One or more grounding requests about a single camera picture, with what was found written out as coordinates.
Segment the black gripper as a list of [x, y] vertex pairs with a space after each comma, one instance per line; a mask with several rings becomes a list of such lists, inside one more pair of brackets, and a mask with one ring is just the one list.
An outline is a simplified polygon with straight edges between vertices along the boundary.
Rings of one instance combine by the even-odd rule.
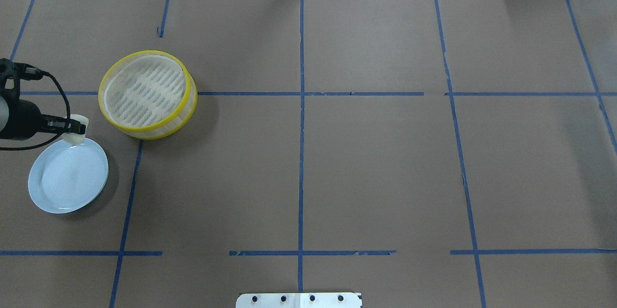
[[85, 135], [86, 125], [69, 125], [68, 127], [46, 125], [46, 123], [70, 123], [70, 117], [42, 114], [40, 109], [29, 101], [19, 100], [7, 103], [7, 139], [27, 140], [41, 129], [42, 133]]

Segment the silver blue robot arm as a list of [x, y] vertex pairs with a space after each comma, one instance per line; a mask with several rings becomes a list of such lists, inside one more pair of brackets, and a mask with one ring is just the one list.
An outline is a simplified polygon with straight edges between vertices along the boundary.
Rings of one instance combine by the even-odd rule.
[[88, 118], [69, 115], [69, 118], [47, 115], [33, 102], [25, 100], [10, 101], [1, 97], [0, 138], [25, 141], [38, 133], [85, 135]]

